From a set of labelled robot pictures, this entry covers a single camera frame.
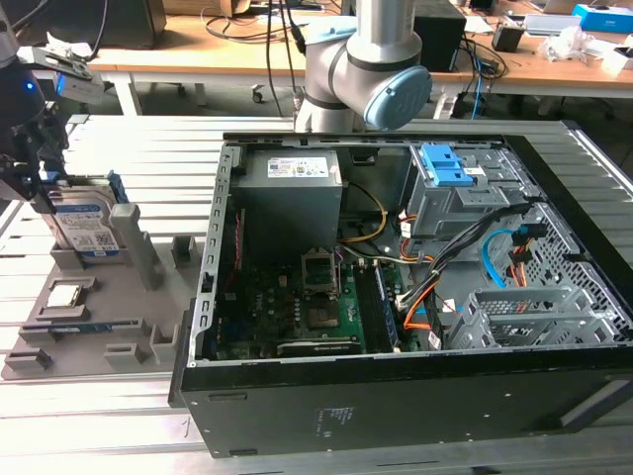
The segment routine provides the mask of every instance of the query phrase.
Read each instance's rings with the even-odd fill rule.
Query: label sticker
[[[411,223],[401,223],[400,232],[403,235],[403,238],[409,239],[411,237]]]
[[[456,312],[455,299],[445,300],[444,305],[442,306],[442,312],[443,313]]]
[[[60,205],[55,219],[77,252],[106,256],[119,252],[112,231],[101,223],[103,213],[97,205]]]
[[[442,347],[441,339],[439,339],[434,332],[428,333],[428,344],[430,344],[433,349],[440,349]]]
[[[268,178],[327,178],[324,156],[270,158]]]
[[[474,168],[464,168],[464,173],[466,173],[467,175],[486,176],[486,172],[484,171],[484,168],[482,168],[481,166],[476,166]]]
[[[354,408],[319,409],[316,411],[316,437],[333,438],[352,421]]]

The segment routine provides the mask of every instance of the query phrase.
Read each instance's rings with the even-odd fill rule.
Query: blue hard drive label
[[[98,205],[59,205],[55,219],[77,252],[93,257],[119,253],[117,241],[103,224],[103,212]]]

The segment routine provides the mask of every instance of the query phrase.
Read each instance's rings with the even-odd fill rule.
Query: blue cable
[[[477,109],[479,107],[479,96],[482,92],[482,64],[477,58],[475,58],[475,64],[477,65],[477,72],[479,72],[479,78],[477,79],[477,94],[475,95],[475,107],[473,108],[473,115],[471,120],[474,120],[477,116]]]
[[[482,261],[484,262],[484,267],[486,267],[486,270],[488,271],[488,273],[491,274],[491,277],[501,289],[504,289],[506,287],[505,282],[503,282],[503,279],[501,279],[501,277],[498,275],[498,272],[495,270],[495,267],[493,266],[493,263],[491,262],[491,255],[490,255],[490,252],[488,251],[488,246],[491,243],[491,240],[493,240],[495,236],[511,235],[511,234],[512,234],[511,230],[495,231],[490,236],[488,236],[488,239],[484,241],[484,246],[482,247]]]

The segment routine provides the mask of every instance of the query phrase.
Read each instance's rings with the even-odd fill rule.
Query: yellow wire
[[[378,201],[378,198],[376,198],[374,195],[372,195],[365,187],[360,186],[358,183],[354,183],[354,186],[357,186],[358,188],[360,188],[361,190],[363,190],[367,196],[369,196],[374,203],[376,203],[376,205],[380,208],[380,213],[383,217],[380,225],[378,226],[378,229],[375,230],[373,233],[371,233],[370,235],[366,235],[366,236],[359,236],[359,237],[348,237],[346,239],[339,239],[339,242],[364,242],[365,240],[369,240],[369,239],[373,239],[376,236],[379,236],[387,227],[387,210],[385,209],[385,207],[383,206],[383,204]]]

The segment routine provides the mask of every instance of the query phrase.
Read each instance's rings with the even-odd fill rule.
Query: wooden desk
[[[213,25],[216,31],[221,31],[223,27],[223,22]],[[226,33],[245,36],[264,31],[265,25],[255,23],[231,27]],[[294,42],[291,43],[291,55],[298,83],[303,85],[306,61]],[[291,85],[285,44],[272,44],[270,56],[275,85]],[[100,71],[105,80],[115,83],[125,115],[140,114],[135,82],[195,83],[199,103],[204,96],[204,82],[230,85],[268,83],[265,45],[221,40],[207,33],[199,17],[190,16],[168,18],[165,32],[155,49],[103,48],[90,66]],[[433,73],[436,90],[443,90],[445,85],[452,95],[461,92],[470,77],[471,73],[466,69],[457,73]]]
[[[495,27],[504,12],[511,10],[515,15],[538,14],[532,7],[521,2],[509,2],[500,0],[497,4],[496,17],[487,17],[488,23]],[[588,32],[600,40],[613,43],[621,43],[626,35],[603,34],[598,32]],[[468,35],[478,43],[491,48],[493,35]],[[602,71],[600,61],[593,56],[588,57],[588,64],[584,64],[579,59],[550,62],[539,52],[539,46],[544,42],[543,37],[530,37],[523,35],[517,52],[502,52],[501,57],[509,67],[509,73],[495,83],[497,92],[511,93],[512,86],[533,87],[533,88],[588,88],[600,89],[602,94],[607,91],[629,90],[633,93],[633,71],[623,71],[617,77],[613,77]],[[460,70],[469,69],[470,62],[467,57],[460,57]]]
[[[508,10],[516,14],[537,13],[526,4],[500,0],[496,13]],[[494,26],[498,17],[487,17]],[[214,25],[221,30],[222,22]],[[263,24],[230,27],[231,35],[248,35],[264,31]],[[621,35],[595,36],[613,42],[622,41]],[[469,35],[482,45],[491,46],[492,35]],[[549,62],[537,51],[543,42],[540,37],[524,35],[516,53],[502,53],[509,73],[484,92],[505,94],[533,94],[539,96],[579,96],[604,98],[633,98],[633,71],[617,77],[603,72],[599,61],[589,58],[589,64],[579,59]],[[303,84],[305,59],[291,45],[291,53],[299,84]],[[275,84],[290,85],[290,68],[283,43],[271,46],[271,65]],[[167,20],[166,31],[154,50],[102,49],[91,67],[102,71],[105,80],[116,84],[125,115],[140,114],[134,87],[136,82],[196,83],[196,91],[203,99],[202,83],[264,84],[267,83],[264,45],[243,45],[213,37],[206,32],[200,18],[177,16]],[[452,114],[458,94],[472,78],[468,57],[460,53],[455,72],[433,73],[434,90],[441,93],[435,112],[436,119],[447,119]]]

